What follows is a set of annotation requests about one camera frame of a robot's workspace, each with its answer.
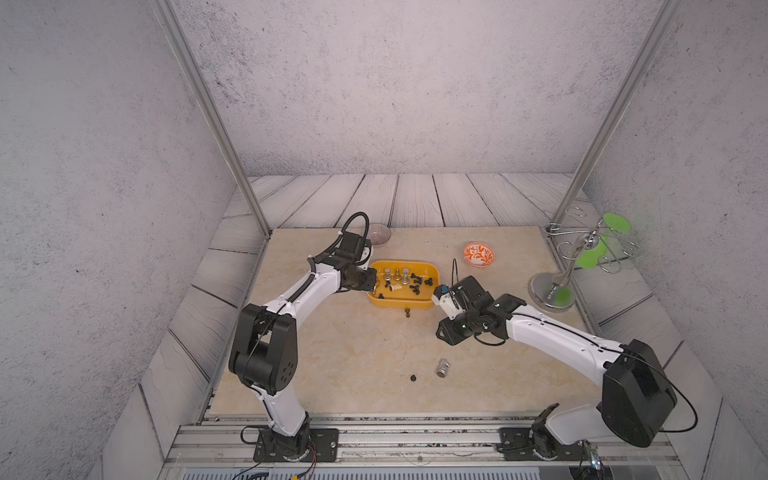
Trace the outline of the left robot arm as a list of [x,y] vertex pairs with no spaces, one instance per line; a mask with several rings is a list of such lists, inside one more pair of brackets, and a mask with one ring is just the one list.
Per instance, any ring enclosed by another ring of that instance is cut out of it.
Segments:
[[298,369],[298,331],[327,298],[339,293],[370,293],[377,272],[369,266],[370,219],[352,214],[336,239],[308,258],[309,270],[283,294],[264,305],[248,304],[239,313],[228,369],[261,402],[268,426],[258,430],[254,460],[298,461],[312,452],[314,430],[292,379]]

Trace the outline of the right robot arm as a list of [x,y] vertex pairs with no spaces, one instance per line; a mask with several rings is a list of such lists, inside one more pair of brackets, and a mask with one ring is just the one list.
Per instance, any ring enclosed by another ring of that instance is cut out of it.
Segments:
[[511,294],[493,297],[472,276],[435,287],[433,303],[445,317],[439,340],[455,346],[484,333],[503,345],[533,347],[591,380],[598,399],[567,407],[553,403],[535,419],[527,449],[545,461],[565,447],[615,436],[639,448],[651,445],[685,394],[667,377],[652,347],[640,340],[619,343],[555,320]]

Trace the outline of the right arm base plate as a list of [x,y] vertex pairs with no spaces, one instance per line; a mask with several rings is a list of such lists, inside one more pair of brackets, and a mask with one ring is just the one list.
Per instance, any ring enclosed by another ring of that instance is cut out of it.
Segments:
[[560,444],[544,430],[528,428],[501,428],[495,450],[505,461],[576,462],[585,461],[587,451],[581,442]]

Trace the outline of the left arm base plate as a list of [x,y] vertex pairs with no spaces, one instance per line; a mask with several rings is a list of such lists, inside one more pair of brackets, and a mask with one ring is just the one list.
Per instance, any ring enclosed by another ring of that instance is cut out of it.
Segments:
[[260,429],[253,460],[257,463],[333,463],[338,447],[338,429],[303,427],[292,437]]

